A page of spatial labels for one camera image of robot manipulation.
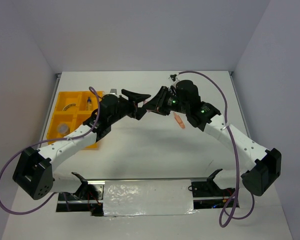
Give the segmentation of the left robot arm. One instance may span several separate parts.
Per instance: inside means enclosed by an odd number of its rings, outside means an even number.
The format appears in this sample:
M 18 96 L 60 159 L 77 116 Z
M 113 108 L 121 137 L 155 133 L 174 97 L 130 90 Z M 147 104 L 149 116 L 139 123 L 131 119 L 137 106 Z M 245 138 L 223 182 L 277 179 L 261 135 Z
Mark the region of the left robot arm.
M 76 172 L 64 176 L 55 170 L 71 156 L 104 138 L 111 126 L 129 116 L 141 119 L 147 112 L 138 104 L 150 98 L 123 89 L 122 95 L 106 94 L 98 100 L 98 107 L 77 129 L 39 149 L 27 147 L 21 152 L 12 179 L 33 200 L 39 200 L 49 192 L 70 193 L 81 200 L 87 196 L 88 182 Z

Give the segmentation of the clear jar of clips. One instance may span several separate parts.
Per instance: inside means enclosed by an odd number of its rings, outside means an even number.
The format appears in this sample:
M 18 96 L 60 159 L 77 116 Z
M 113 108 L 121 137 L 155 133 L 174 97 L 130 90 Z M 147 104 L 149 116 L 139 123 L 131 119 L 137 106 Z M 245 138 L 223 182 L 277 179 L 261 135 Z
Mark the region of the clear jar of clips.
M 62 136 L 62 137 L 66 136 L 66 135 L 68 135 L 68 134 L 70 133 L 70 128 L 69 128 L 69 126 L 68 126 L 66 123 L 64 123 L 64 122 L 60 123 L 60 124 L 57 126 L 56 130 L 57 130 L 57 133 L 58 133 L 60 136 Z

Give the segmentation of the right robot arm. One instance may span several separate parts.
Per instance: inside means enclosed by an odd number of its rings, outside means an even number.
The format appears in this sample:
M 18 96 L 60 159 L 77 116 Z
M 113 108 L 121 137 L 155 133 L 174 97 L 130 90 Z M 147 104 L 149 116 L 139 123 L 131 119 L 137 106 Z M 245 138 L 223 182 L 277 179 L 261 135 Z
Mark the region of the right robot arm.
M 167 116 L 170 112 L 185 114 L 187 121 L 202 132 L 218 140 L 238 157 L 239 170 L 217 169 L 207 178 L 207 190 L 213 196 L 225 189 L 245 188 L 255 196 L 262 196 L 281 174 L 282 154 L 269 150 L 226 123 L 225 116 L 212 104 L 201 100 L 197 86 L 191 80 L 181 80 L 175 92 L 163 86 L 143 107 Z

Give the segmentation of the small blue-capped spray bottle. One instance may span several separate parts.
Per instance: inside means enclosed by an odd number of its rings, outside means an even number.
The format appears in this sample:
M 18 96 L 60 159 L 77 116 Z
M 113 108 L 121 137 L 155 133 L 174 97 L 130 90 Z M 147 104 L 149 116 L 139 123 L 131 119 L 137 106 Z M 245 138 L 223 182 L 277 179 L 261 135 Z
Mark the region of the small blue-capped spray bottle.
M 93 110 L 93 103 L 92 103 L 92 99 L 91 99 L 90 96 L 87 98 L 86 110 L 87 111 L 92 111 Z

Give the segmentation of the masking tape roll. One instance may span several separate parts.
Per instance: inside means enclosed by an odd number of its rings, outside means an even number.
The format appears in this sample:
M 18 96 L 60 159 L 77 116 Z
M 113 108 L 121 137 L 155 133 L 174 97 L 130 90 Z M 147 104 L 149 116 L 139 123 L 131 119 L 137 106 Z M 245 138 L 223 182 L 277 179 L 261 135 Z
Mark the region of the masking tape roll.
M 71 108 L 71 107 L 76 107 L 77 106 L 77 104 L 76 103 L 70 103 L 70 104 L 67 104 L 63 109 L 62 109 L 62 111 L 64 112 L 64 111 L 67 111 L 69 108 Z

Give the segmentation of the orange correction tape dispenser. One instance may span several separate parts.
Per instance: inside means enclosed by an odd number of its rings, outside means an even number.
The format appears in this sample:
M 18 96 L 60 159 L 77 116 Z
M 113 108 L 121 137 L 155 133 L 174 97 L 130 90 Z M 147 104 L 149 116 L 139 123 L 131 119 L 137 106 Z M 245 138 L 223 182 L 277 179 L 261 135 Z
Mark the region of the orange correction tape dispenser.
M 184 122 L 182 121 L 181 117 L 176 112 L 173 113 L 173 116 L 174 116 L 175 121 L 180 126 L 180 128 L 185 129 L 186 126 L 185 126 Z

